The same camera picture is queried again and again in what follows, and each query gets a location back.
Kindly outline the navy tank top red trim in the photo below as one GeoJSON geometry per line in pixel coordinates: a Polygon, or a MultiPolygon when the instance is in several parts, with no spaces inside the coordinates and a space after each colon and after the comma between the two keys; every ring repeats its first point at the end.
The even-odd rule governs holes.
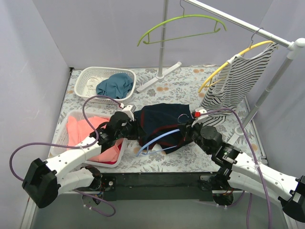
{"type": "MultiPolygon", "coordinates": [[[[140,146],[144,146],[169,131],[178,129],[178,125],[185,124],[193,119],[188,104],[161,103],[147,105],[133,114],[135,120],[145,132],[145,135],[139,138],[140,146]]],[[[149,149],[158,144],[165,150],[166,154],[169,154],[191,142],[191,140],[186,140],[182,133],[178,131],[151,143],[149,149]]]]}

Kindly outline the blue hanger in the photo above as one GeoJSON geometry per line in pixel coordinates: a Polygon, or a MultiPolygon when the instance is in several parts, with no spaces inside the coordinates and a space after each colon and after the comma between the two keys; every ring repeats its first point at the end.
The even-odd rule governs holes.
{"type": "Polygon", "coordinates": [[[191,117],[186,112],[163,116],[146,116],[145,113],[142,113],[140,127],[145,131],[145,136],[139,139],[141,148],[136,155],[149,155],[159,152],[159,150],[153,150],[155,145],[159,145],[161,147],[160,151],[165,151],[167,154],[186,145],[179,125],[187,123],[191,120],[191,117]]]}

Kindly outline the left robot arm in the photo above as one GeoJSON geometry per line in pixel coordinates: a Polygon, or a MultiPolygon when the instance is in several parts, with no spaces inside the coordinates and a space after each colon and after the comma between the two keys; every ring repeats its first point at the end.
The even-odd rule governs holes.
{"type": "Polygon", "coordinates": [[[107,124],[101,124],[80,144],[56,157],[34,160],[22,183],[23,189],[39,208],[50,205],[58,195],[80,187],[96,191],[101,187],[102,174],[93,166],[74,172],[80,164],[104,153],[119,139],[136,140],[138,125],[127,108],[115,112],[107,124]]]}

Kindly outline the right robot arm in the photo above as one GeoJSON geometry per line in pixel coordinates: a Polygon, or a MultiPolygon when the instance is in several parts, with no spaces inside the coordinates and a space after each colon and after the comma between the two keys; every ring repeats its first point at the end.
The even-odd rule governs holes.
{"type": "Polygon", "coordinates": [[[187,141],[195,142],[211,156],[224,173],[218,175],[216,185],[242,189],[281,205],[282,211],[296,221],[305,221],[305,177],[286,175],[264,164],[258,164],[239,148],[223,141],[213,126],[183,124],[179,126],[187,141]]]}

